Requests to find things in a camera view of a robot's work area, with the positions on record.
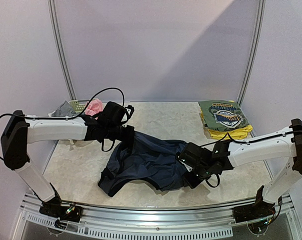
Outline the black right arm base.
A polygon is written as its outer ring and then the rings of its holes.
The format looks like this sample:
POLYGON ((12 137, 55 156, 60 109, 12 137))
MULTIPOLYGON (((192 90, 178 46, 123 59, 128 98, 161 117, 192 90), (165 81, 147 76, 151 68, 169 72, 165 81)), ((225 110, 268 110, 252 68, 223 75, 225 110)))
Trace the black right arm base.
POLYGON ((262 196, 263 190, 264 186, 262 185, 256 193, 254 203, 237 206, 232 209, 232 216, 234 217, 236 223, 251 221, 254 219, 256 220, 258 218, 265 218, 269 215, 272 215, 271 220, 266 222, 267 225, 279 216, 281 206, 279 206, 279 210, 276 213, 275 203, 271 204, 264 201, 264 198, 262 196))

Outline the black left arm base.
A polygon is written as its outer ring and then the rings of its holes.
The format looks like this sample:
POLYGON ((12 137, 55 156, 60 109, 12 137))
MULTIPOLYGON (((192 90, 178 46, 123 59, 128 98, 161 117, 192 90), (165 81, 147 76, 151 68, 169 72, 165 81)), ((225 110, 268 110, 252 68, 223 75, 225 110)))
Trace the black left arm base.
POLYGON ((82 217, 83 207, 76 205, 73 202, 65 202, 67 205, 64 206, 60 195, 57 193, 54 186, 52 184, 50 185, 53 188, 55 195, 51 200, 42 202, 39 213, 60 219, 61 221, 65 220, 79 223, 82 217))

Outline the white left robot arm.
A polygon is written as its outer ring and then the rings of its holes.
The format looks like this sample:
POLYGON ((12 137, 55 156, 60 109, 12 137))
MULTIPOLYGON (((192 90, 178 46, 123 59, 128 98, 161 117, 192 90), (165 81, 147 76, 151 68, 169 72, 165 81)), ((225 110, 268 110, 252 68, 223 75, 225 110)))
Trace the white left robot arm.
POLYGON ((36 116, 27 115, 22 110, 4 113, 9 120, 1 136, 2 160, 7 168, 17 173, 45 208, 54 217, 65 213, 57 191, 43 176, 40 157, 47 158, 43 150, 35 147, 59 140, 119 141, 133 132, 127 125, 134 112, 132 106, 103 110, 96 117, 80 114, 77 116, 36 116))

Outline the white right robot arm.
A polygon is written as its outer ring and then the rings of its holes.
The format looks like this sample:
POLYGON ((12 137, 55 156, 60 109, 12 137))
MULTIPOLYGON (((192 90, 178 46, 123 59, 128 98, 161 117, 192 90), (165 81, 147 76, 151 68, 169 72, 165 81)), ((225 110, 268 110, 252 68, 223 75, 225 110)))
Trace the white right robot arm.
POLYGON ((213 143, 211 151, 189 142, 177 155, 177 160, 187 169, 185 178, 192 188, 225 170, 276 158, 288 161, 272 181, 258 190, 256 202, 249 208, 253 218, 260 218, 268 211, 269 204, 274 204, 302 179, 302 120, 292 119, 288 127, 246 140, 222 138, 213 143))

